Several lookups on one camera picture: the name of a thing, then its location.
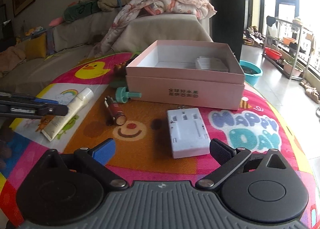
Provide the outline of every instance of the blue gripper pad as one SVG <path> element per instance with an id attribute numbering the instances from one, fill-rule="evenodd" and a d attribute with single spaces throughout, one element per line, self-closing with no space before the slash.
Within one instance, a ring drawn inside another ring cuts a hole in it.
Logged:
<path id="1" fill-rule="evenodd" d="M 92 148 L 89 153 L 97 162 L 105 166 L 116 153 L 116 142 L 112 138 L 106 139 L 103 143 Z"/>

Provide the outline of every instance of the colorful play mat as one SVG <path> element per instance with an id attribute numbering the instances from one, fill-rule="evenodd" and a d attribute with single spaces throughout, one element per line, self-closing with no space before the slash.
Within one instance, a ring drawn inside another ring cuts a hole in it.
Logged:
<path id="1" fill-rule="evenodd" d="M 132 53 L 120 53 L 79 65 L 59 76 L 38 95 L 68 104 L 86 87 L 94 93 L 94 98 L 77 113 L 77 118 L 51 142 L 36 132 L 40 120 L 18 118 L 12 123 L 13 139 L 7 142 L 12 156 L 5 160 L 6 168 L 0 174 L 0 207 L 15 226 L 23 222 L 15 201 L 17 189 L 49 148 L 72 153 L 80 147 L 92 148 L 107 138 L 114 138 L 116 153 L 107 167 L 129 183 L 133 180 L 190 180 L 194 183 L 219 167 L 210 155 L 172 158 L 166 111 L 177 109 L 177 105 L 132 100 L 121 105 L 127 116 L 123 126 L 106 125 L 104 97 L 115 93 L 108 87 L 114 65 L 131 57 Z M 301 222 L 309 228 L 319 228 L 320 208 L 316 208 L 319 194 L 308 161 L 281 115 L 253 87 L 246 84 L 237 111 L 202 107 L 199 110 L 210 138 L 218 138 L 233 148 L 246 147 L 252 152 L 279 149 L 309 192 Z"/>

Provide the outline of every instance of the pink blanket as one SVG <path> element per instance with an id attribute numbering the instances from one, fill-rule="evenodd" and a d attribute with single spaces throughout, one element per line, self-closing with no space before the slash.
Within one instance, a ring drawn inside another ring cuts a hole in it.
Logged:
<path id="1" fill-rule="evenodd" d="M 26 58 L 24 51 L 11 46 L 0 53 L 0 78 L 13 70 Z"/>
<path id="2" fill-rule="evenodd" d="M 143 8 L 151 15 L 162 13 L 192 14 L 198 19 L 210 18 L 217 12 L 208 0 L 131 0 L 118 13 L 108 33 L 92 49 L 89 57 L 101 57 L 108 52 L 124 28 L 137 18 Z"/>

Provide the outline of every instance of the teal basin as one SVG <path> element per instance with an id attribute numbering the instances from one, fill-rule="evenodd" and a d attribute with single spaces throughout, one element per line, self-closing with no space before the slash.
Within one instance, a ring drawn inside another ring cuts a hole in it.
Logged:
<path id="1" fill-rule="evenodd" d="M 245 60 L 240 60 L 240 66 L 246 66 L 249 67 L 250 69 L 253 69 L 254 71 L 257 72 L 257 74 L 244 74 L 245 75 L 245 81 L 249 83 L 251 86 L 254 86 L 258 79 L 262 76 L 263 71 L 260 69 L 258 66 L 254 65 L 251 62 L 245 61 Z"/>

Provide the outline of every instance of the pink cardboard box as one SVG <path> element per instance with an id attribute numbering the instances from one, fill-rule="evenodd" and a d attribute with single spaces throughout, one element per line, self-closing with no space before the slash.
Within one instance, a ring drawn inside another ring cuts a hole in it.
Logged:
<path id="1" fill-rule="evenodd" d="M 229 72 L 196 69 L 200 56 L 215 57 Z M 244 72 L 228 44 L 158 40 L 126 68 L 134 100 L 237 110 L 244 90 Z"/>

